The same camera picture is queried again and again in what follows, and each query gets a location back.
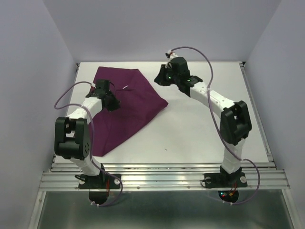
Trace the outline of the purple cloth mat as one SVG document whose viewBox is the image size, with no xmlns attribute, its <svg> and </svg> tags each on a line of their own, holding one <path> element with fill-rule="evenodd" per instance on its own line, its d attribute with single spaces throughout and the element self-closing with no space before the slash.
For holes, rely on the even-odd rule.
<svg viewBox="0 0 305 229">
<path fill-rule="evenodd" d="M 103 109 L 89 124 L 94 131 L 94 156 L 104 156 L 121 145 L 168 105 L 138 69 L 100 66 L 94 79 L 113 83 L 111 91 L 120 101 L 119 109 L 111 112 Z"/>
</svg>

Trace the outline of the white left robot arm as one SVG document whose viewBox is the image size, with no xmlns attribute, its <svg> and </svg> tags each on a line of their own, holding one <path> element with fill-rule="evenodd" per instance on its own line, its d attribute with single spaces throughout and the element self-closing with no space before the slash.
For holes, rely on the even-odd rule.
<svg viewBox="0 0 305 229">
<path fill-rule="evenodd" d="M 64 95 L 79 84 L 88 84 L 91 89 L 81 104 L 72 103 L 59 107 L 58 103 Z M 55 121 L 54 152 L 73 162 L 83 172 L 77 175 L 82 185 L 89 182 L 96 188 L 106 183 L 108 173 L 104 166 L 93 157 L 95 127 L 93 118 L 104 109 L 115 111 L 120 108 L 120 102 L 111 91 L 109 80 L 97 80 L 95 83 L 80 81 L 74 83 L 55 102 L 54 108 L 61 110 L 75 106 L 76 110 L 65 117 L 58 117 Z"/>
</svg>

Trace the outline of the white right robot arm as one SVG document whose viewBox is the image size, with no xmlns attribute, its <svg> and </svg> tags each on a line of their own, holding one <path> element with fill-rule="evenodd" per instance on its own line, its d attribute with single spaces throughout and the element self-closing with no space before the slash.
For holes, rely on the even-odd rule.
<svg viewBox="0 0 305 229">
<path fill-rule="evenodd" d="M 242 150 L 252 130 L 246 102 L 235 102 L 212 90 L 209 84 L 191 75 L 187 61 L 175 53 L 166 55 L 155 83 L 160 86 L 176 85 L 180 92 L 209 108 L 212 117 L 219 117 L 216 131 L 224 145 L 224 158 L 218 173 L 205 173 L 201 185 L 205 188 L 246 187 L 242 172 Z"/>
</svg>

